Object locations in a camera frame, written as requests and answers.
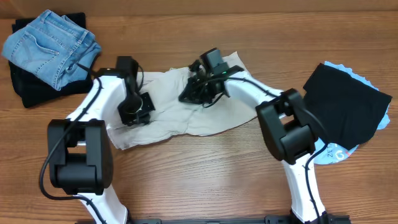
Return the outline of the beige khaki shorts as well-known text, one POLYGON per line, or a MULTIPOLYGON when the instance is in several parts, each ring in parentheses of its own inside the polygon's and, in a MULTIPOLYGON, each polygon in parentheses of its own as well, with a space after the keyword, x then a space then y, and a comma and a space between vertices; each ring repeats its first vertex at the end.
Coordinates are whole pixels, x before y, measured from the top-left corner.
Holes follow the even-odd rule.
POLYGON ((209 136, 240 126, 256 117, 255 109, 242 101, 223 96, 209 108, 178 100, 188 80, 188 68, 167 72, 144 72, 141 91, 148 92, 155 106, 149 124, 109 128, 108 135, 118 149, 152 144, 181 134, 209 136))

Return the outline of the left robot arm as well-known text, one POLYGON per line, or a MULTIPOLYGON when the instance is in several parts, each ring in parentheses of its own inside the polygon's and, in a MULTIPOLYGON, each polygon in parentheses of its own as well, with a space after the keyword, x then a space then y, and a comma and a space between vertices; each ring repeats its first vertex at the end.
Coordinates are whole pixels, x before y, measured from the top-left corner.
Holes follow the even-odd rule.
POLYGON ((93 71, 95 80, 82 104, 47 128, 49 153, 39 174, 39 188, 52 200, 79 200, 95 223, 132 223, 129 209, 111 185, 113 155, 107 128, 149 124, 155 110, 141 93, 143 69, 130 56, 119 56, 114 68, 93 71))

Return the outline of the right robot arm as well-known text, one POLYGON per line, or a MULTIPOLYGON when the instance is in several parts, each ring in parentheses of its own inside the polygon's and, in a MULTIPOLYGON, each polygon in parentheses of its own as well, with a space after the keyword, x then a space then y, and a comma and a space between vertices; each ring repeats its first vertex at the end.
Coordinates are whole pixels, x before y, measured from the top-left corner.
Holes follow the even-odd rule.
POLYGON ((313 163, 317 131, 324 127, 306 109, 300 93, 293 88, 273 89, 239 65, 229 66, 217 48, 202 54, 188 69, 179 101, 208 108, 227 96, 256 110, 266 147, 283 164, 292 198, 290 215, 272 221, 327 223, 313 163))

